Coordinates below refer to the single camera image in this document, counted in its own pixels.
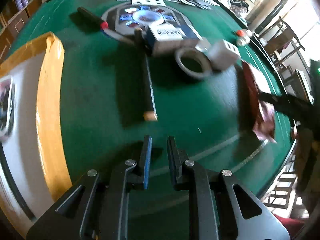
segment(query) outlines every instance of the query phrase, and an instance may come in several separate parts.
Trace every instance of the roll of tape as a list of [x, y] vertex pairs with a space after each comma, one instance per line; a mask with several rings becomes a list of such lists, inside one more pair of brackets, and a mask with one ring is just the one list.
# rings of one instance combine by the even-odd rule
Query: roll of tape
[[[191, 58], [198, 62], [202, 68], [202, 72], [194, 72], [185, 65], [183, 65], [181, 58]], [[209, 77], [212, 74], [212, 68], [211, 68], [211, 63], [210, 60], [207, 58], [207, 56], [200, 52], [197, 49], [194, 48], [180, 48], [176, 50], [175, 52], [175, 59], [178, 64], [178, 66], [181, 68], [181, 70], [186, 73], [189, 77], [192, 77], [196, 80], [202, 80], [207, 77]]]

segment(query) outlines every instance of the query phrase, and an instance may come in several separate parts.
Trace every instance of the white barcode label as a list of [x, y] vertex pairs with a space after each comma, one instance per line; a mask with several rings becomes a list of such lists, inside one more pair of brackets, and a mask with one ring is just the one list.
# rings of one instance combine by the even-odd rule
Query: white barcode label
[[181, 28], [159, 28], [156, 30], [156, 38], [157, 40], [182, 40], [185, 37], [185, 33], [181, 30]]

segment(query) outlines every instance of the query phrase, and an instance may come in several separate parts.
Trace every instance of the black pipe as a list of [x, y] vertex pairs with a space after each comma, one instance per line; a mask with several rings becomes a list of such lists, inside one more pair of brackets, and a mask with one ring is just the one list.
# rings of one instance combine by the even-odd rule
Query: black pipe
[[256, 28], [255, 33], [259, 34], [262, 30], [273, 20], [273, 18], [280, 12], [288, 0], [281, 0], [277, 6], [269, 13], [263, 22]]

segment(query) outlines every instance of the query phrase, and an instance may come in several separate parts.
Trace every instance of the yellow tape strip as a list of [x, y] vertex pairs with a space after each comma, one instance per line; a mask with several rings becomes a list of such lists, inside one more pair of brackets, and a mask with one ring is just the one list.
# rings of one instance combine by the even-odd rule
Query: yellow tape strip
[[44, 178], [53, 201], [57, 201], [72, 185], [60, 127], [60, 86], [64, 57], [61, 41], [53, 33], [45, 33], [28, 42], [0, 65], [0, 76], [43, 51], [45, 55], [36, 101], [36, 127]]

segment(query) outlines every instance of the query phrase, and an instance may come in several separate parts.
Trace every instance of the red snack bag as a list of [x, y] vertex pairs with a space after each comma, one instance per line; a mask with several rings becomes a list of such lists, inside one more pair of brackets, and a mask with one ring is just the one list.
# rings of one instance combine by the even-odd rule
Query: red snack bag
[[260, 92], [271, 94], [268, 82], [262, 72], [248, 62], [242, 61], [242, 67], [255, 120], [252, 131], [259, 140], [268, 139], [275, 143], [275, 108], [270, 103], [259, 101]]

